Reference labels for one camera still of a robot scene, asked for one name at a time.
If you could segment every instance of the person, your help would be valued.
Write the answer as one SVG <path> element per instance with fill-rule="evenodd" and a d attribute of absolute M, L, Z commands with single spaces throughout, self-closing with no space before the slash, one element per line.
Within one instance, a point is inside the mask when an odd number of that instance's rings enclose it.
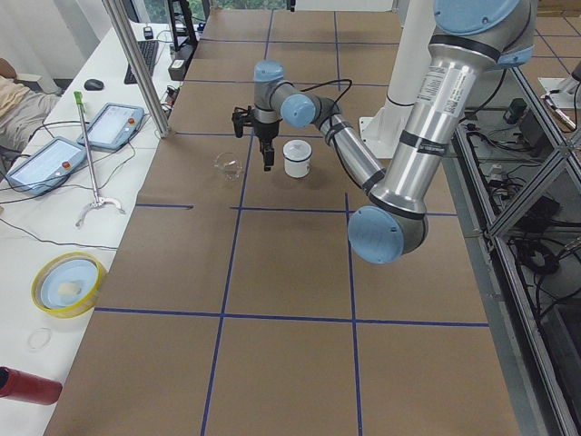
<path fill-rule="evenodd" d="M 15 84 L 15 78 L 16 70 L 0 58 L 0 147 L 21 152 L 59 97 Z"/>

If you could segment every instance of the red cup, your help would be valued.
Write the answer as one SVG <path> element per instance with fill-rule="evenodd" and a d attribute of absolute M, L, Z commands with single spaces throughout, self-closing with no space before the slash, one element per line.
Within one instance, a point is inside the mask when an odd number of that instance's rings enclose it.
<path fill-rule="evenodd" d="M 47 405 L 58 400 L 62 389 L 58 381 L 0 366 L 0 398 Z"/>

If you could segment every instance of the blue joint cap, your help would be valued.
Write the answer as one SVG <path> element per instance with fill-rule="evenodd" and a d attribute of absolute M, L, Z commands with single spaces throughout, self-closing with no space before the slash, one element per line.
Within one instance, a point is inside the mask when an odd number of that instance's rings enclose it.
<path fill-rule="evenodd" d="M 507 18 L 520 0 L 436 0 L 434 16 L 440 29 L 450 35 L 476 35 Z"/>
<path fill-rule="evenodd" d="M 403 254 L 398 222 L 376 206 L 363 206 L 349 219 L 347 235 L 355 253 L 369 263 L 390 263 Z"/>
<path fill-rule="evenodd" d="M 276 61 L 260 61 L 254 66 L 254 82 L 272 82 L 284 77 L 284 68 Z"/>
<path fill-rule="evenodd" d="M 306 127 L 315 118 L 316 113 L 315 103 L 305 94 L 291 95 L 282 102 L 282 119 L 293 127 Z"/>
<path fill-rule="evenodd" d="M 520 66 L 526 64 L 533 57 L 533 47 L 532 45 L 523 50 L 518 50 L 517 52 L 503 54 L 498 58 L 497 64 L 492 67 L 493 70 L 512 68 L 514 66 Z"/>

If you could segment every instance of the yellow rim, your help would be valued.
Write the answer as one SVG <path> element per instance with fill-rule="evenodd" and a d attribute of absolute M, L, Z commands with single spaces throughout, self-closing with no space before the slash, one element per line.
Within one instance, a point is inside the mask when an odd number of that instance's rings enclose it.
<path fill-rule="evenodd" d="M 44 280 L 56 267 L 75 259 L 90 261 L 97 267 L 97 280 L 95 281 L 93 288 L 91 288 L 91 291 L 89 291 L 81 300 L 75 304 L 71 304 L 70 306 L 66 306 L 60 309 L 50 309 L 44 306 L 40 299 L 40 291 L 43 287 Z M 80 315 L 81 313 L 87 312 L 94 306 L 97 300 L 99 286 L 101 285 L 101 282 L 103 281 L 103 278 L 106 274 L 107 271 L 103 265 L 91 254 L 81 252 L 63 254 L 62 256 L 58 256 L 51 262 L 47 263 L 34 278 L 31 290 L 33 303 L 41 311 L 50 313 L 57 318 L 72 318 L 74 316 Z"/>

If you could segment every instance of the tiled surface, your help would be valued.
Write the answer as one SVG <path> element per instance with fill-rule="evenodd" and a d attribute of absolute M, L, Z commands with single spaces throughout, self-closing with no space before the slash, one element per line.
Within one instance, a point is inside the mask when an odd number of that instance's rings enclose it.
<path fill-rule="evenodd" d="M 581 23 L 558 20 L 539 24 L 531 84 L 581 58 L 559 39 Z M 281 127 L 269 173 L 232 135 L 265 56 L 298 87 L 353 79 L 345 114 L 375 114 L 399 35 L 389 14 L 213 12 L 47 434 L 518 434 L 443 172 L 426 242 L 370 265 L 346 234 L 366 200 L 313 128 Z M 297 137 L 299 180 L 281 156 Z M 225 151 L 234 183 L 213 168 Z"/>

